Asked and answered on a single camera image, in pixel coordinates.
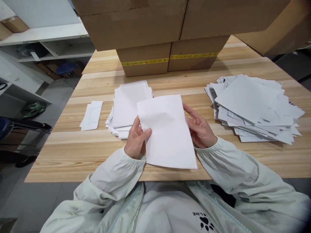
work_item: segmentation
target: stack of paper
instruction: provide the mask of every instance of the stack of paper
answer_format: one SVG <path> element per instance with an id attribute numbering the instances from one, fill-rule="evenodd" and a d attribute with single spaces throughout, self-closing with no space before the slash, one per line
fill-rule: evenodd
<path id="1" fill-rule="evenodd" d="M 106 127 L 120 139 L 127 139 L 129 130 L 138 115 L 137 103 L 153 97 L 146 80 L 120 85 L 114 92 L 114 105 Z"/>
<path id="2" fill-rule="evenodd" d="M 84 118 L 80 124 L 81 131 L 97 129 L 102 105 L 102 101 L 92 101 L 87 105 Z"/>
<path id="3" fill-rule="evenodd" d="M 305 112 L 288 101 L 282 84 L 246 75 L 220 77 L 205 88 L 214 118 L 233 127 L 241 142 L 294 142 Z"/>
<path id="4" fill-rule="evenodd" d="M 197 169 L 181 96 L 160 96 L 140 101 L 137 107 L 142 130 L 152 129 L 146 140 L 146 162 L 171 168 Z"/>

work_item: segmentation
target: yellow tape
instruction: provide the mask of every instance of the yellow tape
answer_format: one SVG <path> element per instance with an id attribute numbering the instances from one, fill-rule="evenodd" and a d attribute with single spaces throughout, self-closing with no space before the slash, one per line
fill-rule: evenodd
<path id="1" fill-rule="evenodd" d="M 153 59 L 153 60 L 122 62 L 121 64 L 122 66 L 131 66 L 131 65 L 162 63 L 162 62 L 168 62 L 168 61 L 169 61 L 169 58 L 161 58 L 161 59 Z"/>
<path id="2" fill-rule="evenodd" d="M 219 53 L 197 53 L 197 54 L 185 54 L 185 55 L 171 55 L 169 58 L 174 59 L 185 59 L 185 58 L 199 58 L 199 57 L 217 57 Z"/>

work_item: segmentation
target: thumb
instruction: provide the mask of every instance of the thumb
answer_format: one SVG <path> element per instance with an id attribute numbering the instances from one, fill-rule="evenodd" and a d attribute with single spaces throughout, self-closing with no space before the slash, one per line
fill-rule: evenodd
<path id="1" fill-rule="evenodd" d="M 202 128 L 200 126 L 198 126 L 197 124 L 195 124 L 193 119 L 190 119 L 187 117 L 185 119 L 186 119 L 186 122 L 187 122 L 189 129 L 192 129 L 193 131 L 195 131 L 197 133 L 201 132 Z"/>
<path id="2" fill-rule="evenodd" d="M 148 137 L 150 137 L 151 133 L 152 133 L 152 129 L 150 128 L 147 129 L 141 136 L 139 136 L 140 140 L 141 141 L 146 140 Z"/>

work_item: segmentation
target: zipper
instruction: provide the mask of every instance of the zipper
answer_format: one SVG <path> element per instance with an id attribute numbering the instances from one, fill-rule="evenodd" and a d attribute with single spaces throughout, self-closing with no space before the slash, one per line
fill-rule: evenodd
<path id="1" fill-rule="evenodd" d="M 116 219 L 114 220 L 110 230 L 108 231 L 108 233 L 111 233 L 111 231 L 114 229 L 114 226 L 116 225 L 117 223 L 117 220 L 119 219 L 120 215 L 122 214 L 122 212 L 128 207 L 128 205 L 130 204 L 130 202 L 133 200 L 133 198 L 136 196 L 138 192 L 138 187 L 136 188 L 136 190 L 134 191 L 133 195 L 131 196 L 130 200 L 128 201 L 128 203 L 122 208 L 122 210 L 118 213 Z"/>
<path id="2" fill-rule="evenodd" d="M 239 220 L 237 220 L 231 213 L 229 213 L 227 210 L 225 210 L 221 205 L 219 205 L 215 200 L 213 200 L 209 195 L 204 193 L 200 188 L 197 187 L 196 184 L 194 184 L 194 187 L 198 189 L 204 196 L 206 196 L 209 200 L 211 200 L 214 204 L 216 204 L 225 214 L 227 214 L 233 221 L 237 222 L 238 225 L 240 225 L 245 231 L 252 233 L 246 226 L 244 226 Z"/>

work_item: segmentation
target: wooden table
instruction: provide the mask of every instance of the wooden table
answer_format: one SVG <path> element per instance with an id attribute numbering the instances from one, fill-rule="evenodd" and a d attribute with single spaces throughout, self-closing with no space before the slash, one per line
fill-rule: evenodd
<path id="1" fill-rule="evenodd" d="M 214 120 L 213 109 L 204 87 L 220 76 L 245 74 L 283 83 L 291 102 L 303 110 L 299 131 L 292 146 L 281 142 L 240 143 L 231 128 Z M 154 96 L 181 94 L 210 124 L 214 133 L 234 143 L 281 177 L 311 177 L 311 93 L 268 58 L 261 57 L 234 36 L 231 36 L 209 70 L 170 72 L 127 78 L 115 50 L 95 52 L 84 75 L 58 119 L 26 182 L 81 182 L 115 150 L 125 145 L 105 128 L 113 105 L 114 89 L 120 84 L 148 81 Z M 80 131 L 86 106 L 92 100 L 104 101 L 97 130 Z M 208 173 L 198 162 L 197 170 L 171 169 L 146 164 L 141 181 L 204 180 Z"/>

